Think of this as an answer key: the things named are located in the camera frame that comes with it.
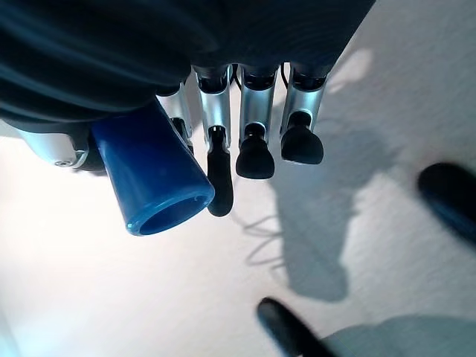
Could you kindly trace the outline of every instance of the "black object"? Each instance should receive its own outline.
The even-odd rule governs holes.
[[[266,332],[286,357],[335,357],[311,330],[279,301],[265,297],[257,315]]]
[[[284,62],[280,65],[280,72],[281,72],[281,79],[283,80],[284,86],[286,89],[288,88],[288,79],[286,78],[286,74],[284,73]]]
[[[274,160],[264,138],[264,128],[256,123],[247,125],[246,139],[239,146],[237,174],[247,179],[263,180],[274,175]]]
[[[63,123],[97,120],[108,114],[61,102],[2,79],[0,79],[0,107],[1,118],[12,118],[16,121],[30,120],[34,123],[41,123],[44,120]]]
[[[225,128],[210,128],[210,151],[207,156],[207,177],[215,189],[215,197],[208,205],[211,214],[227,215],[233,207],[233,185],[231,183],[230,153],[225,149]]]
[[[235,81],[238,89],[241,91],[241,83],[239,82],[239,79],[238,79],[238,64],[234,63],[232,68],[233,68],[233,71],[231,72],[230,86],[232,82]]]
[[[190,64],[293,61],[326,75],[374,1],[0,0],[0,78],[51,105],[0,95],[34,120],[90,121],[146,105]]]
[[[476,243],[476,176],[451,163],[424,169],[418,190],[433,212],[461,237]]]
[[[309,129],[309,115],[305,112],[292,113],[289,129],[281,139],[281,157],[301,164],[320,164],[324,157],[321,139]]]
[[[94,136],[92,134],[89,134],[88,136],[88,146],[88,156],[86,156],[86,160],[81,165],[80,169],[76,170],[89,171],[90,173],[94,173],[96,176],[106,176],[106,167],[104,166],[103,158],[99,153],[96,140],[94,139]]]

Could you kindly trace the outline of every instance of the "white surface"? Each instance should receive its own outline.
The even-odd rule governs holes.
[[[475,17],[472,0],[378,1],[324,95],[323,164],[279,159],[280,83],[275,177],[234,175],[232,214],[153,237],[125,232],[107,178],[48,166],[2,125],[0,356],[278,356],[254,316],[268,295],[340,356],[474,355],[476,251],[414,182],[443,159],[476,169]],[[231,107],[234,162],[236,86]]]

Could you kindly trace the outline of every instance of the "robotic arm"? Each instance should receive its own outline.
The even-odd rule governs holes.
[[[373,3],[0,0],[0,118],[50,164],[105,165],[133,234],[171,228],[205,206],[224,216],[233,205],[231,81],[241,88],[239,176],[274,174],[269,128],[284,62],[291,71],[281,158],[319,164],[324,149],[315,126],[327,76]],[[190,116],[199,115],[184,95],[191,69],[207,180],[190,142]]]

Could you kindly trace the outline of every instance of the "blue cylinder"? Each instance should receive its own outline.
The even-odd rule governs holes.
[[[157,101],[92,132],[131,234],[165,231],[212,201],[212,185]]]

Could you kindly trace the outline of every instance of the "thin wire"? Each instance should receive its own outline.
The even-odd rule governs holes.
[[[233,64],[233,72],[231,73],[230,84],[232,81],[235,81],[239,90],[241,91],[241,83],[238,79],[238,65],[236,63]]]
[[[283,79],[284,86],[288,88],[288,80],[286,79],[286,75],[284,73],[284,62],[281,63],[281,78]]]

